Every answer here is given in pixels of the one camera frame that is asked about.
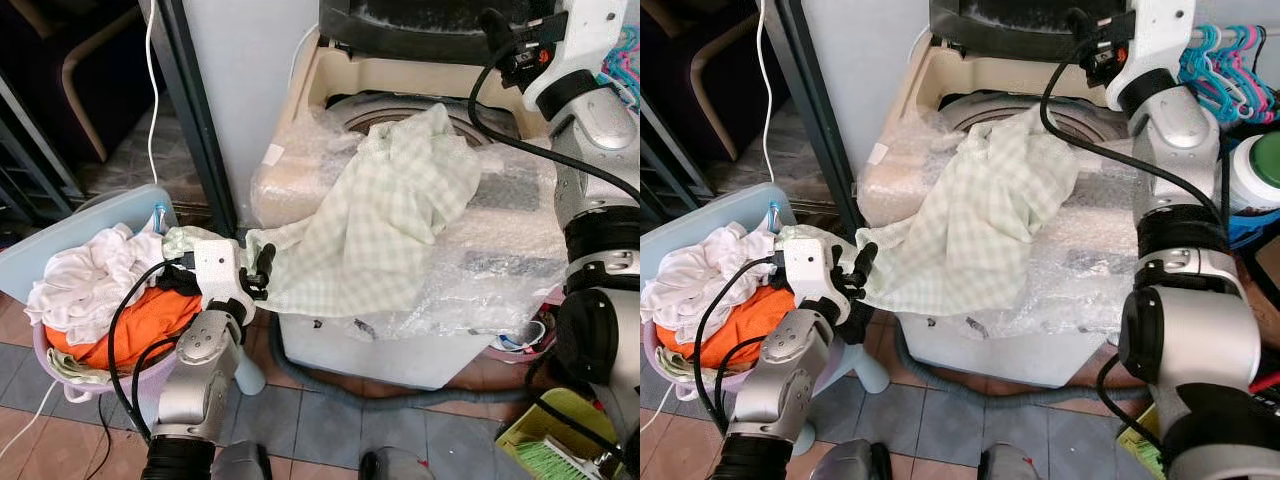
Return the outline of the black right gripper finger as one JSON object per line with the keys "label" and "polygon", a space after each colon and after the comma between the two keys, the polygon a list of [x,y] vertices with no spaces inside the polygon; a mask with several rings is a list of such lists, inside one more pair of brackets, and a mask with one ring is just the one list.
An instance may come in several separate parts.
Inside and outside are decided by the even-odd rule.
{"label": "black right gripper finger", "polygon": [[1093,52],[1097,49],[1098,20],[1080,8],[1070,8],[1065,12],[1065,22],[1071,33],[1069,52]]}
{"label": "black right gripper finger", "polygon": [[502,52],[516,45],[515,29],[508,17],[495,8],[486,8],[477,18],[490,52]]}

